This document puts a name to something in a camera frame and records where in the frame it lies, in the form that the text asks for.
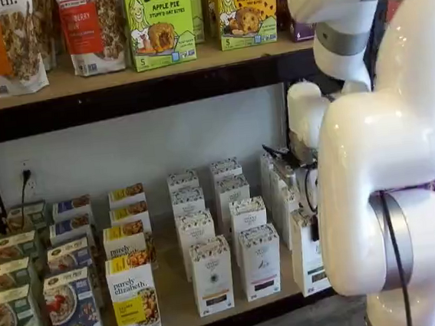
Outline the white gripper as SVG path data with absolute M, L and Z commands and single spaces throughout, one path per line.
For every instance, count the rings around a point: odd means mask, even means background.
M 304 149 L 297 155 L 298 167 L 295 170 L 297 177 L 298 191 L 303 206 L 310 211 L 318 209 L 318 158 L 317 151 Z M 318 217 L 312 217 L 310 221 L 311 240 L 318 241 Z

